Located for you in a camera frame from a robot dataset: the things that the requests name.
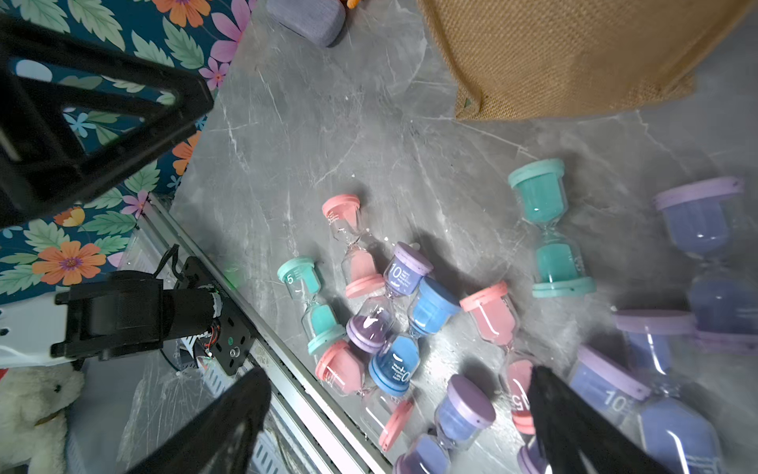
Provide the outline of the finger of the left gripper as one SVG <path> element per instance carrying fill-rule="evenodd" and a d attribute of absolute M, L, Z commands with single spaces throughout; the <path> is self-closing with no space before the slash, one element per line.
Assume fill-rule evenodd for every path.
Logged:
<path fill-rule="evenodd" d="M 197 75 L 2 15 L 2 226 L 100 197 L 213 105 Z"/>

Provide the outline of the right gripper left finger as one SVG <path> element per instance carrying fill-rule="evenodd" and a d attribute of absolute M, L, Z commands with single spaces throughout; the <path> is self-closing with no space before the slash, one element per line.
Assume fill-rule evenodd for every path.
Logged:
<path fill-rule="evenodd" d="M 245 473 L 270 411 L 272 385 L 254 367 L 148 455 L 132 473 Z"/>

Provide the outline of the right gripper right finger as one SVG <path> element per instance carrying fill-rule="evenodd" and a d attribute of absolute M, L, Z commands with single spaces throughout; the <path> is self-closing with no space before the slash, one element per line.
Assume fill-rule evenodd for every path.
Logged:
<path fill-rule="evenodd" d="M 664 473 L 552 369 L 532 369 L 528 398 L 541 453 L 555 473 Z"/>

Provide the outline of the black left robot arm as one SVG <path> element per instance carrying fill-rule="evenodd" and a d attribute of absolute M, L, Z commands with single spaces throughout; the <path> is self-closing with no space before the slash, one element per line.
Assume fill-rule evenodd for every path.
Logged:
<path fill-rule="evenodd" d="M 172 92 L 164 106 L 142 98 L 22 76 L 16 59 L 106 74 Z M 214 105 L 189 72 L 96 47 L 11 16 L 1 19 L 1 223 L 15 226 L 93 201 L 190 137 Z M 89 152 L 63 118 L 68 107 L 133 116 L 128 132 Z M 222 302 L 210 290 L 167 290 L 156 274 L 123 271 L 36 299 L 37 315 L 1 310 L 1 364 L 48 367 L 154 351 L 211 329 Z"/>

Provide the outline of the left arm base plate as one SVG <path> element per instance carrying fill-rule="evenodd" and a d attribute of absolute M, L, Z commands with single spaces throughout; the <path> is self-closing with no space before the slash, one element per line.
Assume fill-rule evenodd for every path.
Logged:
<path fill-rule="evenodd" d="M 260 333 L 246 313 L 225 290 L 224 280 L 217 280 L 197 257 L 187 257 L 183 266 L 187 277 L 178 288 L 204 288 L 219 301 L 214 312 L 210 336 L 199 341 L 205 353 L 211 355 L 229 376 L 235 376 L 252 353 L 253 343 Z"/>

